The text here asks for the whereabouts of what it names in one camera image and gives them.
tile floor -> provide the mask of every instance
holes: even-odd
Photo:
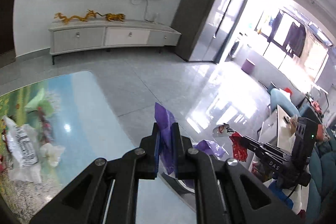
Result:
[[[187,63],[168,50],[116,48],[110,52],[46,55],[0,68],[0,95],[58,75],[90,70],[97,77],[112,110],[135,145],[150,135],[154,104],[169,109],[181,134],[194,142],[213,139],[216,124],[229,123],[242,135],[257,138],[268,116],[269,95],[235,63]],[[217,138],[232,155],[228,137]]]

cabinet drawer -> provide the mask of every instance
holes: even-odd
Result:
[[[146,45],[148,36],[148,30],[107,28],[105,46]]]
[[[80,28],[53,32],[54,52],[102,47],[104,28]]]
[[[179,33],[151,31],[147,44],[158,46],[176,46],[179,37]]]

orange object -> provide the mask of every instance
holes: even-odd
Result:
[[[290,88],[285,88],[284,91],[288,92],[291,96],[293,95],[293,92]]]

red wrapper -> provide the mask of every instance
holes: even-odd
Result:
[[[246,161],[247,159],[247,148],[242,147],[237,141],[237,137],[241,137],[241,135],[235,131],[229,138],[232,141],[232,152],[233,157],[239,161]]]

teal sofa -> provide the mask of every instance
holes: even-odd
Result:
[[[310,157],[309,197],[306,211],[306,224],[311,224],[326,210],[336,189],[336,138],[328,128],[329,142],[315,145]]]

